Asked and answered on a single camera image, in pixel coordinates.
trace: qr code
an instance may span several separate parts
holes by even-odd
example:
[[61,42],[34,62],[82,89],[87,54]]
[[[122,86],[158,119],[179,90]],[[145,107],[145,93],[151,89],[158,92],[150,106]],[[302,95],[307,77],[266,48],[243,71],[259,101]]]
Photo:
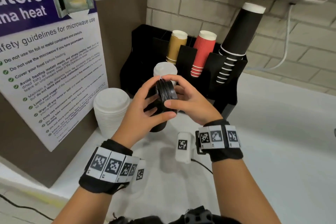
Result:
[[199,137],[201,138],[201,143],[210,143],[209,133],[199,133]]
[[217,130],[217,131],[210,131],[211,134],[211,141],[212,142],[220,142],[223,141],[222,139],[222,132]]
[[122,161],[110,158],[105,168],[105,172],[117,175],[122,163],[123,163]]
[[227,132],[227,137],[229,139],[229,142],[237,142],[238,141],[238,136],[236,131],[228,131]]
[[188,141],[187,140],[179,140],[177,148],[179,150],[187,150],[187,145],[188,145]]
[[96,154],[95,157],[93,158],[93,161],[91,162],[91,168],[101,171],[103,170],[104,164],[106,161],[106,157]]
[[145,169],[139,169],[139,170],[138,170],[138,173],[137,173],[137,175],[136,175],[136,180],[141,180],[141,179],[143,178],[143,176],[144,176],[144,171],[145,171]]
[[131,163],[124,163],[124,167],[120,172],[120,176],[127,176],[129,170],[131,169],[132,164]]
[[137,164],[133,164],[131,167],[131,171],[129,171],[128,176],[134,175],[135,169],[137,168]]

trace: poster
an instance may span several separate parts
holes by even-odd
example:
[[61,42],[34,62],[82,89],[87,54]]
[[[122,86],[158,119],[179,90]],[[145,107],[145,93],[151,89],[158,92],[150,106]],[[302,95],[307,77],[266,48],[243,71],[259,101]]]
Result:
[[107,87],[94,1],[0,0],[0,91],[49,151]]

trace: person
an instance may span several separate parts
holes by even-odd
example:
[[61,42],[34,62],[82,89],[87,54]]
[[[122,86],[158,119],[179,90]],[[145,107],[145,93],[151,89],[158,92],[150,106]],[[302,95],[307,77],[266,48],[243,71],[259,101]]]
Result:
[[[179,84],[175,86],[178,100],[167,100],[164,103],[166,107],[184,111],[200,125],[222,119],[221,114],[187,80],[178,75],[165,75],[162,78]],[[156,108],[144,112],[157,98],[153,96],[146,99],[146,96],[159,79],[159,76],[149,79],[138,90],[111,140],[130,149],[145,137],[151,128],[176,116],[174,112],[151,116]],[[212,171],[221,214],[220,223],[280,224],[276,213],[242,159],[227,158],[212,162]],[[80,186],[53,224],[102,224],[111,200],[110,194],[92,193]],[[153,216],[131,222],[162,223],[158,217]]]

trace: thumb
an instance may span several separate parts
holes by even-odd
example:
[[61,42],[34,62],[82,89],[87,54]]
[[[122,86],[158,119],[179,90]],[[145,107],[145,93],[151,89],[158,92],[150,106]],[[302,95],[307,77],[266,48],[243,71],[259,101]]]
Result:
[[166,100],[164,105],[170,109],[182,110],[184,112],[187,112],[190,109],[190,103],[184,100]]
[[160,113],[158,115],[154,115],[152,117],[150,117],[150,120],[151,120],[151,124],[152,126],[156,126],[162,122],[165,122],[165,121],[168,121],[170,119],[173,119],[176,117],[176,113],[174,112],[163,112],[163,113]]

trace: purple poster header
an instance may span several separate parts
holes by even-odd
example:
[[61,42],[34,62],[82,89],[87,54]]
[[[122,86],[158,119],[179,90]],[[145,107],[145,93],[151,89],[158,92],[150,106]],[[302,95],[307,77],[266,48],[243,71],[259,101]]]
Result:
[[96,13],[92,0],[0,0],[0,37],[68,20],[70,13]]

